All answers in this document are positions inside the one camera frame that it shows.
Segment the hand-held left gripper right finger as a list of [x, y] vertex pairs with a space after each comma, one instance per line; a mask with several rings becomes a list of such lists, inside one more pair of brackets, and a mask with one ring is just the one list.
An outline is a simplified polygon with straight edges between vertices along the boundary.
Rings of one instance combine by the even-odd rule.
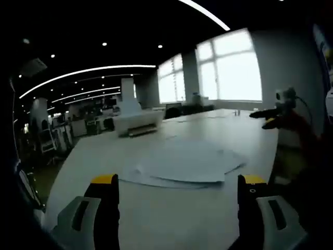
[[237, 202], [241, 249], [299, 249], [306, 240], [297, 211], [259, 176], [238, 176]]

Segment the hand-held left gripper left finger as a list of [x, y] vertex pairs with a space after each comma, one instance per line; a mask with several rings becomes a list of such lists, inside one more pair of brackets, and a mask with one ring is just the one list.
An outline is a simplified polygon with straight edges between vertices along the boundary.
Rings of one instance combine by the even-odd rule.
[[63, 249], [119, 249], [119, 180], [97, 176], [59, 214], [52, 235]]

